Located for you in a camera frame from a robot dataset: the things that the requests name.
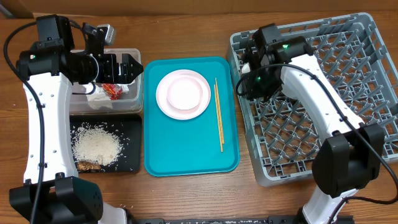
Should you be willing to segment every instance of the teal tray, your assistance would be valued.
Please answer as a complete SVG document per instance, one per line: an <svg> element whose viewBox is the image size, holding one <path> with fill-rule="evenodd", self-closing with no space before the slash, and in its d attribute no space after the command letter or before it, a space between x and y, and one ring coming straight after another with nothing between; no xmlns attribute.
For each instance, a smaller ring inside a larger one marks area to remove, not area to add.
<svg viewBox="0 0 398 224"><path fill-rule="evenodd" d="M156 88L168 73L189 69L206 78L211 88L207 109L198 117L179 121L163 114ZM224 152L220 150L214 84L220 91ZM144 71L144 164L151 175L229 172L239 164L238 130L229 65L221 57L156 60Z"/></svg>

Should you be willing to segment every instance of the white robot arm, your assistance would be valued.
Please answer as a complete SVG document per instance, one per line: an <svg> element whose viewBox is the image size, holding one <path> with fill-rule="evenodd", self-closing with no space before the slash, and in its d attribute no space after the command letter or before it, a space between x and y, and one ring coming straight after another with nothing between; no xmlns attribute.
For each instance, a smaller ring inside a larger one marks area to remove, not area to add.
<svg viewBox="0 0 398 224"><path fill-rule="evenodd" d="M78 27L87 36L86 49L71 53L71 22L56 15L38 17L40 41L19 56L15 73L25 83L29 155L24 186L10 190L10 204L36 223L136 223L128 210L104 203L96 184L78 178L70 141L69 104L73 83L128 84L143 67L129 54L122 54L122 63L118 64L115 54L104 53L104 45L114 40L115 30L110 25ZM34 94L40 101L42 117ZM40 147L41 127L44 148ZM40 195L34 194L37 189L41 189Z"/></svg>
<svg viewBox="0 0 398 224"><path fill-rule="evenodd" d="M249 99L268 100L281 86L285 96L301 102L314 123L322 147L312 165L317 187L310 201L298 211L297 223L326 224L331 219L335 222L338 212L331 216L338 206L339 211L343 207L339 203L375 179L380 166L374 155L356 140L352 127L343 118L367 137L379 155L384 144L383 130L377 124L366 126L350 110L324 76L303 37L278 40L280 34L274 24L260 27L252 37L257 53L253 53L251 47L246 48L246 63L236 93ZM240 84L244 92L239 92Z"/></svg>

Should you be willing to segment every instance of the paper plate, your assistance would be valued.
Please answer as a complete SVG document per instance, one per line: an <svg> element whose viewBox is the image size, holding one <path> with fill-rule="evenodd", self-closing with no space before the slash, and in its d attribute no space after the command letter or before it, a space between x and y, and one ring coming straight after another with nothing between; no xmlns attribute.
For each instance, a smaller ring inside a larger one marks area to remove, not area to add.
<svg viewBox="0 0 398 224"><path fill-rule="evenodd" d="M157 86L156 102L167 116L187 120L201 115L209 105L208 82L192 70L176 70L167 74Z"/></svg>

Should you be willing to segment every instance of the red wrapper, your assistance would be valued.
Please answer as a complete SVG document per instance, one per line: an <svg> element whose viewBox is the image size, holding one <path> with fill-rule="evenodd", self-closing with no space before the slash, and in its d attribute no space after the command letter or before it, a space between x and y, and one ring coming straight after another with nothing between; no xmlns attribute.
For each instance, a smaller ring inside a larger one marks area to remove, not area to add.
<svg viewBox="0 0 398 224"><path fill-rule="evenodd" d="M114 84L102 84L102 89L111 98L111 100L118 100L122 94L122 88Z"/></svg>

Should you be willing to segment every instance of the gray dish rack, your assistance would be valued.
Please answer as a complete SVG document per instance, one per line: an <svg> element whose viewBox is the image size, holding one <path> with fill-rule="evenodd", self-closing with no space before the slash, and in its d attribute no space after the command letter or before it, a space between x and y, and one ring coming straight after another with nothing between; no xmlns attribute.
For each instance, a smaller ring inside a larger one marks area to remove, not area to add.
<svg viewBox="0 0 398 224"><path fill-rule="evenodd" d="M383 158L398 160L398 129L392 106L397 102L397 70L373 18L366 13L278 26L282 37L304 36L315 50L323 73L344 102L366 124L379 123L386 134ZM228 63L236 86L241 57L256 30L231 36ZM246 142L257 182L277 185L312 177L320 148L317 130L299 101L277 92L269 101L238 97Z"/></svg>

